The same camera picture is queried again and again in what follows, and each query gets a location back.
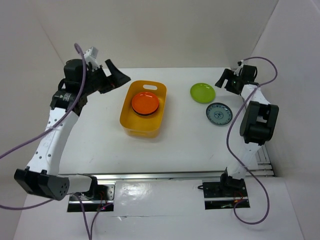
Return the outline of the green plate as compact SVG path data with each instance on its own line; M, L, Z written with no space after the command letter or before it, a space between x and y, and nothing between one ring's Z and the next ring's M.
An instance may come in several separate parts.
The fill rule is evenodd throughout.
M207 83L196 83L190 88L191 98L201 104L212 102L216 98L214 88Z

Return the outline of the orange plate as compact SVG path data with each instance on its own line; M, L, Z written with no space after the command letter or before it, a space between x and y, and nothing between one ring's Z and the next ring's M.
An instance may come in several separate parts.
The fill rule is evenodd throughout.
M147 114L157 110L160 106L158 97L149 91L137 93L131 100L132 109Z

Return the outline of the blue patterned plate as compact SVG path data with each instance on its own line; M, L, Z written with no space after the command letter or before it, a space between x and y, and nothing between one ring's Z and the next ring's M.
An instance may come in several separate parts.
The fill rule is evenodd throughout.
M233 119L232 110L224 103L211 103L205 111L207 119L216 126L228 125Z

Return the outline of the black plate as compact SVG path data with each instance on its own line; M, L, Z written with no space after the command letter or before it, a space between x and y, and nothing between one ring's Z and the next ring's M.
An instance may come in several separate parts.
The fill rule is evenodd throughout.
M155 113L158 111L158 109L156 109L156 110L153 111L153 112L141 113L141 112L136 111L135 109L132 109L132 110L133 110L133 112L134 112L136 115L141 116L141 117L152 116L153 114L155 114Z

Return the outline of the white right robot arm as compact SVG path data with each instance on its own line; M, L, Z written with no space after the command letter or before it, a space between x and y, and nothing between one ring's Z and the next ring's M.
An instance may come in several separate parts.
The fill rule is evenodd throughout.
M227 81L224 88L240 95L245 103L245 113L239 127L239 135L243 138L244 145L236 162L226 167L220 176L218 190L223 196L230 196L235 190L244 187L247 168L252 164L258 150L271 140L279 113L279 107L265 98L255 82L257 67L242 62L238 65L235 71L225 69L215 84L221 88L224 81Z

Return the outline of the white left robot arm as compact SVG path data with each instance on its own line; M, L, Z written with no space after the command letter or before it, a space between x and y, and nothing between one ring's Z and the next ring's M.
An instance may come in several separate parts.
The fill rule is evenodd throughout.
M92 200L99 193L98 180L93 175L59 174L67 140L88 96L108 93L131 80L110 59L105 61L110 72L106 75L97 55L98 49L91 47L80 59L68 60L63 67L64 78L52 96L45 132L26 167L14 174L16 182L30 195L60 201L71 194L82 194Z

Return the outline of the yellow plastic bin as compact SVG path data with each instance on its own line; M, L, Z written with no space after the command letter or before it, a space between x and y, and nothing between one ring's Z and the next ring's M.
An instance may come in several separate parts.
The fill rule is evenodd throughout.
M158 97L159 107L151 116L139 116L132 109L132 99L140 92L151 92ZM125 132L130 136L154 138L161 127L167 97L167 87L160 82L137 80L128 88L122 106L119 122Z

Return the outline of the aluminium rail right side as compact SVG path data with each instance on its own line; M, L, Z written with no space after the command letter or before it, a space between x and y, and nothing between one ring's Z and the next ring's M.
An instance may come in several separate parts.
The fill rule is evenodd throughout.
M257 176L260 176L260 177L275 176L273 166L265 146L262 146L258 150L256 154L256 160L257 160L258 170L255 173Z

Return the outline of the aluminium rail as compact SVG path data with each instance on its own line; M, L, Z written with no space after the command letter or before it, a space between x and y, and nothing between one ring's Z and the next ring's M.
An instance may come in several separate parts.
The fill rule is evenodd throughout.
M256 154L256 160L257 160L258 170L255 173L257 176L260 176L260 177L275 176L273 166L265 146L262 146L258 150Z
M99 181L160 181L220 178L223 171L91 174Z

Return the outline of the aluminium rail front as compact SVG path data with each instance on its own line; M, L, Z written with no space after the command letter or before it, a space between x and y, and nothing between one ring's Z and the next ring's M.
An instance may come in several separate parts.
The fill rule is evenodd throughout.
M91 174L99 181L160 181L220 178L223 171Z

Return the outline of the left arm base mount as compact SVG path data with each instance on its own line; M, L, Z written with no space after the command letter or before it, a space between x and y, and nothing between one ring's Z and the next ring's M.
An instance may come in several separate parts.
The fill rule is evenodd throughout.
M114 211L114 199L115 199L115 182L99 183L97 189L94 192L94 196L86 196L84 193L78 194L83 204L83 209L86 213L97 212L102 209L102 212ZM79 199L71 195L67 205L68 213L80 213L82 212Z

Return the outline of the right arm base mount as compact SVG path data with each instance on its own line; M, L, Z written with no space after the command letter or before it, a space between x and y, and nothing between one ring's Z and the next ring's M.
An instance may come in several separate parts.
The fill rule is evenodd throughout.
M205 210L250 207L245 180L233 179L226 172L220 176L219 181L203 181L197 189L203 193Z

